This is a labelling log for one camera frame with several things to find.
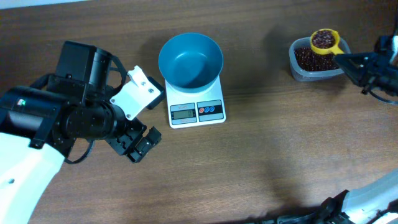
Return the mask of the yellow measuring scoop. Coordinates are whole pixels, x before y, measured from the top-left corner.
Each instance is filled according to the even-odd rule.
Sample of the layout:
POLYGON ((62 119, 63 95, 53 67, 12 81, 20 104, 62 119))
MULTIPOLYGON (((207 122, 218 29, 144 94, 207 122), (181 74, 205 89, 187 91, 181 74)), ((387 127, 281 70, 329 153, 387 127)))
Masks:
POLYGON ((333 29, 319 29, 310 36, 311 49, 319 55, 343 54, 339 44, 340 35, 333 29))

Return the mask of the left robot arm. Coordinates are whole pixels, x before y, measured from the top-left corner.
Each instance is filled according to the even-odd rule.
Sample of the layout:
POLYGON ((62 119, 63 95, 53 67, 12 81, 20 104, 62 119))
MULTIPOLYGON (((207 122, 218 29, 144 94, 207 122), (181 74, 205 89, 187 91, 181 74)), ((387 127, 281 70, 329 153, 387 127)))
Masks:
POLYGON ((117 56, 67 41, 54 73, 1 97, 1 222, 27 223, 77 139, 104 140, 138 163, 161 135, 137 115, 165 98, 162 85, 117 56))

